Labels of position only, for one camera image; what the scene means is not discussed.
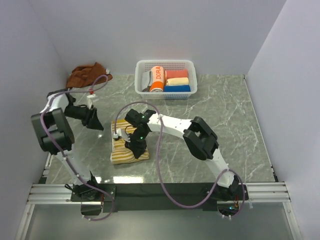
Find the blue rolled towel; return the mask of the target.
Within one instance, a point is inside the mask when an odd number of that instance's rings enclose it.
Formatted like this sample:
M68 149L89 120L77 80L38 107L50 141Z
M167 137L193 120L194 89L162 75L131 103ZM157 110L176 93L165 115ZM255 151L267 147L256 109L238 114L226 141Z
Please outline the blue rolled towel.
M165 85L164 92L166 93L191 92L191 88L189 85Z

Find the aluminium rail frame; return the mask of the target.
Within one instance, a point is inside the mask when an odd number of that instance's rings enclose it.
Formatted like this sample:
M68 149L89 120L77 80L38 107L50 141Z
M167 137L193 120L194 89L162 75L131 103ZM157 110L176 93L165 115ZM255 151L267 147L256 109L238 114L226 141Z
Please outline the aluminium rail frame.
M72 202L66 184L33 184L18 239L30 240L281 240L299 239L292 222L290 196L284 182L246 183L232 169L206 183L209 194L195 205L183 205L160 184L180 209L103 212L103 203ZM216 211L198 207L216 186L247 187L248 200L218 201Z

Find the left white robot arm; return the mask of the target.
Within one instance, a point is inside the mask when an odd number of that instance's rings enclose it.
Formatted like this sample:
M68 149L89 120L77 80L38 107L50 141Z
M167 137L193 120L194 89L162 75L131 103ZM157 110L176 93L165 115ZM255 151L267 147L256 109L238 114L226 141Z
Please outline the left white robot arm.
M66 88L50 92L45 108L30 120L41 149L56 156L72 176L73 186L66 184L65 187L82 201L95 201L102 198L103 193L75 152L75 137L67 118L79 120L91 130L102 132L104 127L91 100L82 105L74 105L75 101Z

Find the black base beam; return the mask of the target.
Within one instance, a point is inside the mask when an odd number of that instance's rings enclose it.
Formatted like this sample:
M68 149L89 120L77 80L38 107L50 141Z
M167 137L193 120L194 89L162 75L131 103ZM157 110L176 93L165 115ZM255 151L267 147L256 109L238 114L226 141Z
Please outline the black base beam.
M186 206L195 205L202 201L212 188L212 183L166 183L165 188L178 203ZM155 210L178 210L180 207L174 204L165 194L159 183L99 183L96 186L108 193L103 196L100 191L87 187L86 185L74 186L71 191L71 202L103 203L103 212L112 208L118 211L155 211ZM209 195L208 200L198 208L204 211L216 211L217 202L248 200L247 187L238 184L231 190L216 186Z

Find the brown towel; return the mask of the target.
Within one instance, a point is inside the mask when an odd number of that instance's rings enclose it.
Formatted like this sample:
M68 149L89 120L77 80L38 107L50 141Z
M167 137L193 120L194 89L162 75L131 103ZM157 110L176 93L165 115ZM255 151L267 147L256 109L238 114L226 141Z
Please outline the brown towel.
M113 79L113 76L107 73L107 69L98 62L79 65L72 70L71 75L67 79L66 87L84 88L90 86L101 75L107 75L109 81Z

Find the white plastic basket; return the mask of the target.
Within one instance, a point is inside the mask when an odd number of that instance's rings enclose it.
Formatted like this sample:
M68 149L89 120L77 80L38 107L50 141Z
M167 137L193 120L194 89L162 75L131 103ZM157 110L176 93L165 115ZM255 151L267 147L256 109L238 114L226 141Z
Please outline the white plastic basket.
M142 86L141 86L142 74L144 72L151 71L151 69L154 66L161 66L164 68L165 71L187 69L189 86L190 86L191 92L164 92L164 90L163 92L150 92L150 91L142 92ZM197 81L195 66L193 62L190 60L140 60L137 62L136 68L135 68L134 87L135 87L136 93L138 93L143 99L146 99L146 100L188 99L192 94L195 94L198 90L198 81Z

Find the grey rolled towel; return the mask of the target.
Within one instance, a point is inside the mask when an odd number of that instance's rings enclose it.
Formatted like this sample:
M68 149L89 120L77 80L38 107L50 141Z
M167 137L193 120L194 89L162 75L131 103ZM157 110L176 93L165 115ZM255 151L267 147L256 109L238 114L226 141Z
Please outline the grey rolled towel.
M142 74L141 78L141 90L142 92L149 92L153 84L153 73L152 71L146 71Z

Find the orange white rolled towel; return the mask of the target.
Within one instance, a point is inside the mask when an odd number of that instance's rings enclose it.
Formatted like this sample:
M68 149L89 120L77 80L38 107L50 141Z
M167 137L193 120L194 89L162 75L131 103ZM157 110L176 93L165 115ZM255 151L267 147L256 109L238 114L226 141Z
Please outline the orange white rolled towel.
M166 84L166 72L162 66L154 66L151 69L151 86L149 91L163 92Z

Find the cream rolled towel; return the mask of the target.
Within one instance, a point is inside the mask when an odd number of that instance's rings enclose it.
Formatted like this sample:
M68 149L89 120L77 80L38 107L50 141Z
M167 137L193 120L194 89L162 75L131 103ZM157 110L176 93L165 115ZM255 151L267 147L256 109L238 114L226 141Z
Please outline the cream rolled towel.
M189 85L188 77L174 77L168 78L165 83L166 86L184 86Z

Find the yellow striped Doraemon towel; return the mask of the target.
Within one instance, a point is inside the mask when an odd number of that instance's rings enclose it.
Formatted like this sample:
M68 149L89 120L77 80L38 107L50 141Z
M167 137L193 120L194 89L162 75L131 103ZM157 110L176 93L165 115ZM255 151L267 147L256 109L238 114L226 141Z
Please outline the yellow striped Doraemon towel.
M149 151L146 149L146 151L139 157L135 158L133 152L125 147L125 140L120 138L119 140L113 139L113 133L114 133L114 124L115 121L113 120L111 122L111 155L110 155L110 161L113 165L121 165L121 164L131 164L136 163L139 161L145 161L150 158ZM120 128L122 130L125 130L127 134L133 134L136 130L135 127L133 127L130 123L125 121L124 119L118 119L116 121L116 127Z

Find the red rolled towel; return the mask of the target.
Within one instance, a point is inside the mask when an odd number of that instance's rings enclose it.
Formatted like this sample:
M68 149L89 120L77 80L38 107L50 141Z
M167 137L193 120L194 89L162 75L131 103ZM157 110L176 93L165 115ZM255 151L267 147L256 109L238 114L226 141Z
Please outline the red rolled towel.
M188 70L166 70L165 71L166 79L174 79L174 78L188 78Z

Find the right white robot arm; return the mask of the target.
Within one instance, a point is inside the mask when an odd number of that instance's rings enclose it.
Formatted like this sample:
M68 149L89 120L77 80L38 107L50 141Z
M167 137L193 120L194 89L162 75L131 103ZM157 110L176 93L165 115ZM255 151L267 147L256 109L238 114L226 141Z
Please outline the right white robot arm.
M199 116L194 119L181 119L146 110L144 113L131 109L124 118L135 130L125 139L125 147L138 159L147 150L146 137L151 132L162 131L165 134L181 138L190 153L205 161L215 177L228 170L218 143L218 136Z

